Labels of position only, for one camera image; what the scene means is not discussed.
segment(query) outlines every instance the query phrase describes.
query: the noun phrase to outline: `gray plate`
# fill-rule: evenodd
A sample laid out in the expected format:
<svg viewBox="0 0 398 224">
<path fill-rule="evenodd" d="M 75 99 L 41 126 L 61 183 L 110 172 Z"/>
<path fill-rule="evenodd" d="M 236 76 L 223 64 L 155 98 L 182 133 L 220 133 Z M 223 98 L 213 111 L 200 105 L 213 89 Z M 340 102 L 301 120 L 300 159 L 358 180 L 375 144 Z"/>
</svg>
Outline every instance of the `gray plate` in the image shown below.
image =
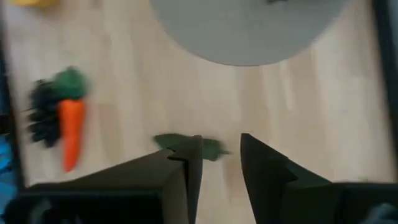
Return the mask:
<svg viewBox="0 0 398 224">
<path fill-rule="evenodd" d="M 308 46 L 346 0 L 150 0 L 168 35 L 207 60 L 264 65 Z"/>
</svg>

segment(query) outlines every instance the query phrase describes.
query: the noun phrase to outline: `toy carrot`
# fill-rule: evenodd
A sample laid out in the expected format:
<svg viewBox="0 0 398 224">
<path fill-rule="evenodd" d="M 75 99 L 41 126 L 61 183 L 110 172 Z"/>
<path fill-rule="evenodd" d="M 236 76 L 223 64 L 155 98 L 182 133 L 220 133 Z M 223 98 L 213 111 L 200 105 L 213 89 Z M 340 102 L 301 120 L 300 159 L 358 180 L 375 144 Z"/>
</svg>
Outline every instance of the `toy carrot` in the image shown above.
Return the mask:
<svg viewBox="0 0 398 224">
<path fill-rule="evenodd" d="M 64 143 L 63 168 L 66 172 L 69 172 L 76 165 L 80 154 L 85 102 L 82 99 L 62 100 L 58 103 L 58 112 Z"/>
</svg>

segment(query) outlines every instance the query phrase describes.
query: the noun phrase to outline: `wooden table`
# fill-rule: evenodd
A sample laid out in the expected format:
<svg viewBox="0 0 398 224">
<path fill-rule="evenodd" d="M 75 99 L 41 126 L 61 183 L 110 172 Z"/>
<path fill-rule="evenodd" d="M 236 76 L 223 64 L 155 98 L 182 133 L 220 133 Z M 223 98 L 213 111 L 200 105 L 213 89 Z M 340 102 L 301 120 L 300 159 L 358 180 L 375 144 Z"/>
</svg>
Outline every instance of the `wooden table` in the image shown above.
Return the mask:
<svg viewBox="0 0 398 224">
<path fill-rule="evenodd" d="M 242 132 L 331 180 L 394 180 L 368 0 L 350 1 L 299 55 L 260 67 L 188 53 L 165 34 L 148 0 L 63 0 L 45 11 L 3 4 L 27 185 L 155 152 L 151 136 L 160 133 L 217 138 L 233 153 L 204 161 L 198 223 L 254 223 L 240 165 Z M 64 174 L 60 146 L 32 144 L 23 111 L 33 81 L 69 65 L 89 76 L 91 94 L 83 154 Z"/>
</svg>

